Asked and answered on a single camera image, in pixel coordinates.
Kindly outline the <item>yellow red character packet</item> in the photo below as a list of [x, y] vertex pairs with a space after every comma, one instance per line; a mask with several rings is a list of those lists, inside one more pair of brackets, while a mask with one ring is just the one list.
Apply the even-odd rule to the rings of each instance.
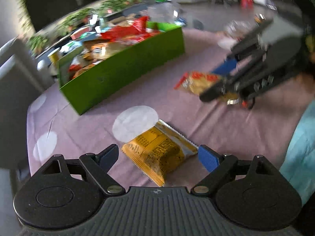
[[[199, 71], [190, 71], [184, 73], [179, 82], [174, 86], [175, 90], [185, 91], [199, 97], [199, 95], [218, 80], [227, 78], [213, 73], [202, 73]], [[241, 104], [243, 101], [239, 100], [225, 102], [227, 105]]]

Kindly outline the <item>yellow green snack packet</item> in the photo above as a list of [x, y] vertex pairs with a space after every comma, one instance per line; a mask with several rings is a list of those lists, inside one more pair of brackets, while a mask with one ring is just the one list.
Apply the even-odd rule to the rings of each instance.
[[157, 186], [165, 186], [166, 177], [198, 147], [163, 120], [122, 147], [123, 153]]

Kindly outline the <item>large red snack bag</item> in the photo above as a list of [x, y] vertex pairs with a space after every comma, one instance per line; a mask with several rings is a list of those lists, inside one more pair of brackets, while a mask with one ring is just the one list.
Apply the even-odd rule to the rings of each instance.
[[144, 34], [148, 19], [148, 16], [142, 16], [136, 19], [130, 26], [115, 26], [106, 32], [101, 32], [101, 37], [108, 41], [116, 41], [126, 36]]

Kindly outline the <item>orange snack packet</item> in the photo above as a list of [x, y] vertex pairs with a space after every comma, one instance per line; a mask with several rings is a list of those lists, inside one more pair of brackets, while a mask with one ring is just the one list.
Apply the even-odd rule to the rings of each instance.
[[106, 60], [112, 56], [116, 49], [114, 43], [108, 40], [89, 40], [83, 42], [85, 58], [88, 60]]

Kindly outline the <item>pink dotted tablecloth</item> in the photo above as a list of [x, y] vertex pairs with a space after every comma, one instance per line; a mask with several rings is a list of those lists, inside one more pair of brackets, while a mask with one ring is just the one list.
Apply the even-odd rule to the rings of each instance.
[[186, 53], [103, 100], [83, 115], [53, 85], [28, 109], [27, 146], [34, 174], [52, 155], [76, 159], [110, 144], [122, 146], [163, 120], [196, 145], [250, 160], [264, 155], [275, 167], [284, 161], [303, 112], [314, 95], [289, 80], [256, 99], [251, 110], [221, 101], [202, 103], [174, 86], [188, 71], [211, 71], [225, 58], [218, 34], [184, 29]]

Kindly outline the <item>green cardboard box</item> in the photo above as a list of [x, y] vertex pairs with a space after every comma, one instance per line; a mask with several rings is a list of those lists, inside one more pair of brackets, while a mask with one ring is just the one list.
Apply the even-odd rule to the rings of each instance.
[[142, 75], [185, 53], [180, 26], [158, 22], [157, 28], [162, 31], [157, 36], [127, 47], [75, 79], [69, 78], [68, 68], [84, 47], [77, 47], [57, 61], [59, 89], [79, 115]]

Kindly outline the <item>grey sofa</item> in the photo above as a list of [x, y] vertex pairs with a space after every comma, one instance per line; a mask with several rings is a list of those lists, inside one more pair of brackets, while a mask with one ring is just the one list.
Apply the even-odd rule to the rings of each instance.
[[15, 169], [27, 158], [28, 107], [54, 83], [21, 39], [1, 47], [1, 168]]

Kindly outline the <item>yellow tin can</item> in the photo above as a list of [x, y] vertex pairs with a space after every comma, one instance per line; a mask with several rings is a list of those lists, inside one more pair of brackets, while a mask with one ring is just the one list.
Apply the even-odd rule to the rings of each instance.
[[62, 58], [62, 53], [60, 52], [60, 47], [54, 49], [47, 56], [48, 56], [49, 60], [51, 61], [51, 63], [56, 64]]

